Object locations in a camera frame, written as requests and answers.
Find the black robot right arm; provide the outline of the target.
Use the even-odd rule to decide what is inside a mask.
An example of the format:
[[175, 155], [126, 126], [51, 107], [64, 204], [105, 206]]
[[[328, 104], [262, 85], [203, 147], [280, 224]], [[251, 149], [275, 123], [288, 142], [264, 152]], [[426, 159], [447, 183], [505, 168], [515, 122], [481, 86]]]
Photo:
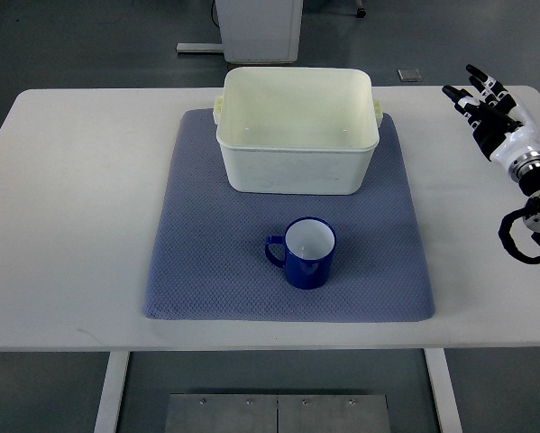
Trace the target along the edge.
[[540, 151], [531, 151], [513, 160], [508, 173], [528, 197], [525, 225], [540, 234]]

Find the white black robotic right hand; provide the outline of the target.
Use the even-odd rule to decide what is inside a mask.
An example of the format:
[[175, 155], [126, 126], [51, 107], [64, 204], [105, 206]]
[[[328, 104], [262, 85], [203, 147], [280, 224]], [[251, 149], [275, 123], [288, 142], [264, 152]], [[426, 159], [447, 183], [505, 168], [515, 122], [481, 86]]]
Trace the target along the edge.
[[477, 97], [449, 85], [442, 91], [469, 124], [482, 154], [505, 169], [513, 181], [540, 170], [538, 127], [526, 106], [481, 69], [469, 64], [466, 70]]

